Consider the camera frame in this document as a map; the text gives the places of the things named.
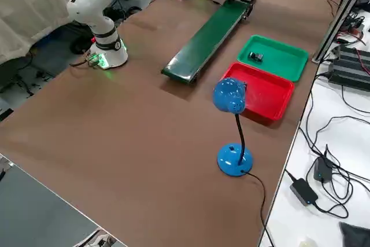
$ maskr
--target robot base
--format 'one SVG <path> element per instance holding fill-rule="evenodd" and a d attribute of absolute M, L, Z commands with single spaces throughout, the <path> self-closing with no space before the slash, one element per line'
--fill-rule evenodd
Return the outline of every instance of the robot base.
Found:
<path fill-rule="evenodd" d="M 118 50 L 102 50 L 94 43 L 90 47 L 90 60 L 98 60 L 98 66 L 102 69 L 117 68 L 127 62 L 128 54 L 126 47 L 121 41 L 122 47 Z"/>
<path fill-rule="evenodd" d="M 228 176 L 243 176 L 252 168 L 253 158 L 248 149 L 245 149 L 242 163 L 238 165 L 242 146 L 238 143 L 223 146 L 217 155 L 217 164 L 221 171 Z"/>

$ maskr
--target green tray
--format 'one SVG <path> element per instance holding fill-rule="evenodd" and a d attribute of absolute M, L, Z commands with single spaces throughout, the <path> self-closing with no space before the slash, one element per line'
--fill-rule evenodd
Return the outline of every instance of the green tray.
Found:
<path fill-rule="evenodd" d="M 249 3 L 226 0 L 171 59 L 162 74 L 184 83 L 192 82 L 249 7 Z"/>
<path fill-rule="evenodd" d="M 263 54 L 262 62 L 248 58 L 249 53 Z M 238 61 L 296 82 L 308 60 L 308 52 L 259 35 L 253 35 L 238 55 Z"/>

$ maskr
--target conveyor belt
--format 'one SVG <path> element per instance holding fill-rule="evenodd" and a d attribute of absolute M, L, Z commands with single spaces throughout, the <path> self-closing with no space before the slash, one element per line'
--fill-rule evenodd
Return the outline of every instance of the conveyor belt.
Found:
<path fill-rule="evenodd" d="M 249 7 L 249 3 L 226 0 L 162 73 L 185 83 L 193 81 Z"/>

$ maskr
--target white curtain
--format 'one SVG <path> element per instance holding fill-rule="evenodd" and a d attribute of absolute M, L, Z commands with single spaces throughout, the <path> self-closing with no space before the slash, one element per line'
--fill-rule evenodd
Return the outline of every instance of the white curtain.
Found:
<path fill-rule="evenodd" d="M 0 64 L 24 56 L 39 39 L 70 20 L 68 0 L 0 0 Z"/>

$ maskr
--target white table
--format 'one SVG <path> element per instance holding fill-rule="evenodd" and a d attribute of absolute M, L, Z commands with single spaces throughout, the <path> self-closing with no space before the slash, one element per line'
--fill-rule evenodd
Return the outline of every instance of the white table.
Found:
<path fill-rule="evenodd" d="M 359 42 L 351 47 L 370 51 L 370 34 L 367 31 L 370 27 L 370 13 L 364 12 L 361 15 L 367 16 L 364 21 L 363 38 L 367 45 L 364 46 Z M 328 66 L 321 65 L 319 73 L 326 71 L 328 71 Z M 349 115 L 370 121 L 370 114 L 365 115 L 349 108 L 342 100 L 341 87 L 328 83 L 326 78 L 319 78 L 315 81 L 312 94 L 314 108 L 309 118 L 309 134 L 313 139 L 316 131 L 326 125 L 333 116 Z M 368 92 L 345 87 L 345 99 L 358 109 L 370 111 L 370 93 Z M 312 102 L 309 100 L 301 122 L 303 130 L 305 130 L 306 118 L 311 106 Z M 333 120 L 328 128 L 320 133 L 316 145 L 323 152 L 326 143 L 344 169 L 370 178 L 370 125 L 352 119 Z M 286 169 L 296 178 L 304 178 L 316 157 L 309 149 L 302 133 L 297 131 L 287 158 Z M 291 184 L 291 179 L 284 173 L 268 219 L 268 231 L 275 247 L 298 247 L 299 243 L 306 238 L 313 239 L 318 247 L 340 247 L 342 246 L 340 221 L 370 228 L 370 209 L 368 208 L 370 194 L 358 183 L 353 182 L 354 193 L 346 204 L 349 211 L 347 219 L 323 214 L 312 205 L 304 207 L 290 190 Z M 319 196 L 317 203 L 321 208 L 329 209 L 335 204 L 322 189 L 321 183 L 313 179 L 313 171 L 309 175 L 309 184 Z M 364 184 L 370 188 L 370 183 L 364 182 Z M 335 185 L 336 188 L 343 189 L 338 194 L 343 194 L 344 187 L 336 182 Z M 341 215 L 344 213 L 342 208 L 336 208 L 333 212 Z M 260 247 L 269 246 L 271 244 L 264 233 Z"/>

